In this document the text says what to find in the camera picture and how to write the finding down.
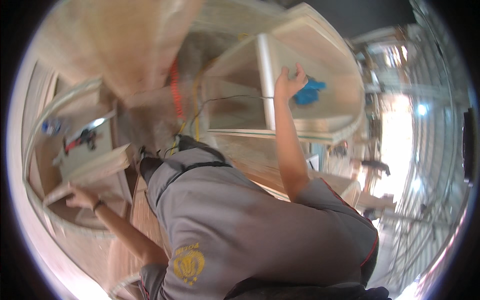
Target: blue object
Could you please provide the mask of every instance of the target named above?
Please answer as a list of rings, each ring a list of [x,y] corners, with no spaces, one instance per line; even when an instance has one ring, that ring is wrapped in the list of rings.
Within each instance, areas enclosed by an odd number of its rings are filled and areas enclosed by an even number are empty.
[[[318,91],[324,90],[326,87],[325,82],[318,82],[309,78],[303,89],[295,94],[295,103],[305,105],[318,101]]]

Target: green stripe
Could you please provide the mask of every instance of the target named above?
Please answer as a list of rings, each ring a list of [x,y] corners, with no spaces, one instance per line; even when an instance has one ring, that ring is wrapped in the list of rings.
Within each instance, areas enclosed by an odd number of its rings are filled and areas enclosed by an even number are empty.
[[[214,130],[209,130],[209,132],[217,132],[217,133],[237,133],[237,134],[256,134],[256,135],[271,135],[274,136],[274,133],[260,133],[260,132],[233,132],[233,131],[214,131]],[[326,138],[326,137],[314,137],[314,136],[304,136],[304,135],[299,135],[299,138],[305,138],[305,139],[314,139],[314,140],[326,140],[326,141],[331,141],[331,138]]]

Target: bracelet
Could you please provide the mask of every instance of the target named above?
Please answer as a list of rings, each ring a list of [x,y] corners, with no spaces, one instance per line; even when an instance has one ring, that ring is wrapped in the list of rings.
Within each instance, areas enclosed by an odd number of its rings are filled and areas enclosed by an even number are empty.
[[[95,213],[95,210],[102,205],[105,205],[105,202],[103,202],[102,200],[98,200],[98,202],[93,206],[92,212]]]

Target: forearm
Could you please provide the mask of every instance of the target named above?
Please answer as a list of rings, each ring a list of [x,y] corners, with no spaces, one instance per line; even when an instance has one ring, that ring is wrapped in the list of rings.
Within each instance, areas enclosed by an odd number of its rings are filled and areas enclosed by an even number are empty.
[[[310,179],[288,101],[281,97],[274,97],[276,153],[283,186],[293,202]]]
[[[95,215],[144,264],[168,264],[168,258],[162,248],[106,205],[98,207]]]

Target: hand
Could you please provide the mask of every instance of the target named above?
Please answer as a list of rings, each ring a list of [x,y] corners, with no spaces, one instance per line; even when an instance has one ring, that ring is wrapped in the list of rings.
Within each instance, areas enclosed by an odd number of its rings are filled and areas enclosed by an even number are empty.
[[[282,67],[282,73],[275,83],[275,96],[279,99],[289,100],[308,82],[307,75],[302,66],[297,62],[297,73],[295,79],[288,78],[288,68]]]
[[[80,207],[92,209],[98,202],[98,196],[91,192],[79,188],[71,183],[68,183],[69,188],[72,191],[73,198],[67,200],[68,207]]]

